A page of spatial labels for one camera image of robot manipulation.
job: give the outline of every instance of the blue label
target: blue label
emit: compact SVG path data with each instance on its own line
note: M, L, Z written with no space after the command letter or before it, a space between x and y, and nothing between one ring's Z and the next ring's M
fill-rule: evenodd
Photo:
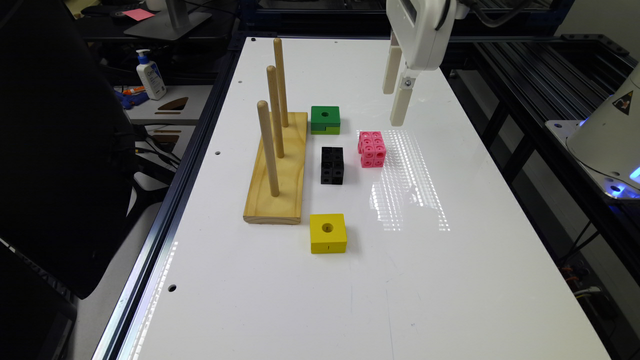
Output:
M153 71L156 72L156 75L158 75L158 77L162 79L162 75L160 75L160 70L158 70L158 65L153 64L151 65L151 68L153 69Z

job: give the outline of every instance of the wooden dowel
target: wooden dowel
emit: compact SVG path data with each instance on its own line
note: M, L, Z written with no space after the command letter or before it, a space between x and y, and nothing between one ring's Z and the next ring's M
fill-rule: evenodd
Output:
M278 187L278 172L276 169L276 157L273 153L273 138L271 137L271 121L269 119L269 105L266 101L258 101L258 118L260 119L260 131L262 132L262 146L267 162L267 175L269 175L269 187L271 196L280 195Z
M280 123L280 106L278 105L278 80L276 79L276 68L272 65L267 67L267 81L269 83L269 98L271 100L271 115L273 115L273 135L276 143L276 156L279 159L284 157L284 143L282 141L282 125Z
M278 71L278 95L280 98L280 114L282 126L289 126L289 110L287 109L287 87L284 83L284 56L282 55L282 40L273 39L273 48L276 53L276 69Z

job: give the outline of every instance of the pink cube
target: pink cube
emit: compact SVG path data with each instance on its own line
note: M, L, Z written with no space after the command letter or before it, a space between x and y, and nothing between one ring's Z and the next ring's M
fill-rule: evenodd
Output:
M372 136L373 135L371 131L360 131L360 137L358 138L358 141L362 141L362 139L371 139Z
M373 167L374 161L373 159L365 159L363 156L360 158L360 165L362 165L363 168L370 168Z
M382 167L387 156L380 131L362 131L358 139L358 154L363 168Z
M376 157L376 149L371 145L362 146L362 157L373 160Z

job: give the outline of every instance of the green block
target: green block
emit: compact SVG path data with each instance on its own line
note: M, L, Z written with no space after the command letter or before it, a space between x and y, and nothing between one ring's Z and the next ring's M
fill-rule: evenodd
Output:
M327 135L340 135L340 127L330 127L327 126L327 130L325 131Z
M340 127L340 108L337 106L312 106L311 126L314 124Z
M340 135L339 127L327 127L324 131L311 129L311 135Z
M327 124L311 124L311 130L313 130L313 131L325 131L325 130L327 130Z

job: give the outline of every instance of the white bottle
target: white bottle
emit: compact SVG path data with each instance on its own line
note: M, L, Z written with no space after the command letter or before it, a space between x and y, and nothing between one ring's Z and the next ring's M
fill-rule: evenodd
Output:
M136 51L138 52L138 61L140 61L140 65L136 67L136 71L138 72L138 76L140 76L142 85L147 91L149 99L160 100L160 98L167 93L167 88L164 86L164 81L162 81L162 75L160 75L158 65L153 61L149 61L145 55L145 53L150 51L149 49Z

